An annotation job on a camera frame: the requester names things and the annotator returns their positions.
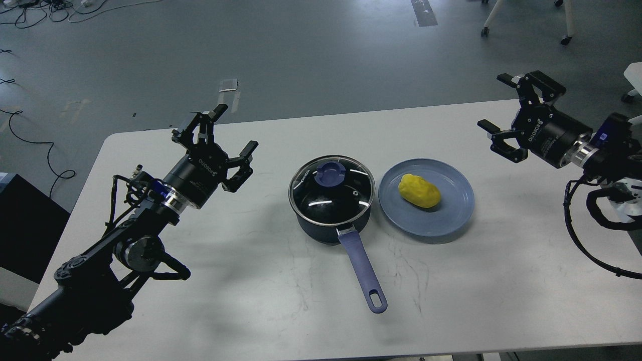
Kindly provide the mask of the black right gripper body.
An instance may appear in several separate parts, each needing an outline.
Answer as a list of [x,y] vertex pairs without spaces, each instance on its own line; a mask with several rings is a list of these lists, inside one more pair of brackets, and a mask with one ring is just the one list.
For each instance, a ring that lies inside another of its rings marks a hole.
[[521,107],[512,123],[517,143],[559,169],[570,162],[575,142],[592,128],[547,104]]

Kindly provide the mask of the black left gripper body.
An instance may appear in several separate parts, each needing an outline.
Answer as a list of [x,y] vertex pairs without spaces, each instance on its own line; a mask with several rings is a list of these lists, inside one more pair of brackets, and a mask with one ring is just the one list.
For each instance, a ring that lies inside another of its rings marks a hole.
[[165,184],[200,209],[218,185],[225,181],[235,164],[222,148],[212,144],[195,144],[165,176]]

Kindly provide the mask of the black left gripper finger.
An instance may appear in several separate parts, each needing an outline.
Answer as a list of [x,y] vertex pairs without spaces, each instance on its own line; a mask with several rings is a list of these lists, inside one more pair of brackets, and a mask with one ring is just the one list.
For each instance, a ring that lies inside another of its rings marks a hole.
[[205,150],[215,144],[215,123],[227,111],[227,104],[218,104],[214,110],[195,112],[195,116],[172,130],[172,142],[187,151]]
[[258,146],[258,141],[249,141],[238,157],[228,158],[225,161],[222,187],[226,192],[237,192],[254,173],[250,165],[253,159],[252,153]]

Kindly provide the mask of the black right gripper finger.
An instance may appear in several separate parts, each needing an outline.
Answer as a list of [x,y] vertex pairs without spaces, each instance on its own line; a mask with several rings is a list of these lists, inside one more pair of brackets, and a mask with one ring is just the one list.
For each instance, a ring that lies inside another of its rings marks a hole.
[[491,151],[506,158],[513,163],[519,163],[528,158],[528,150],[522,146],[513,147],[507,144],[507,139],[516,139],[520,141],[523,132],[516,129],[500,130],[498,126],[491,123],[487,119],[482,119],[477,122],[479,128],[486,131],[489,139],[491,140]]
[[567,88],[553,80],[542,71],[532,71],[524,75],[509,75],[502,73],[496,76],[502,84],[516,89],[520,106],[530,108],[539,105],[552,106],[555,101],[564,96]]

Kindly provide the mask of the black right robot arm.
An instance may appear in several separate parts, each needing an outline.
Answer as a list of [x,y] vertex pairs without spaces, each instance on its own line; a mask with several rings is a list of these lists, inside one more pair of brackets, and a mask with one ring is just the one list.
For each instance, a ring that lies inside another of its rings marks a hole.
[[594,131],[556,109],[555,101],[566,94],[566,87],[545,73],[502,73],[497,80],[516,90],[520,108],[507,130],[486,119],[477,122],[488,133],[491,151],[514,163],[533,154],[556,169],[568,164],[580,167],[582,176],[570,180],[564,190],[564,222],[571,240],[602,269],[639,280],[639,272],[610,265],[587,251],[571,217],[572,198],[581,185],[587,185],[593,190],[585,206],[597,224],[615,231],[640,230],[640,142],[632,136],[633,119],[615,112]]

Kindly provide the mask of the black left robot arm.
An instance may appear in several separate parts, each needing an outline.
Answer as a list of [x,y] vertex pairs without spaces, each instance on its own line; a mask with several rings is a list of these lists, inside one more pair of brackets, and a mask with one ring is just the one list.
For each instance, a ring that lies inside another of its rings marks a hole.
[[109,334],[131,319],[133,298],[149,280],[186,280],[191,272],[167,253],[160,234],[188,207],[200,209],[222,187],[234,193],[253,173],[257,141],[237,157],[215,142],[215,123],[228,109],[195,112],[172,131],[185,154],[164,178],[137,166],[112,178],[110,215],[101,238],[54,273],[57,290],[15,322],[2,326],[2,360],[53,360],[89,334]]

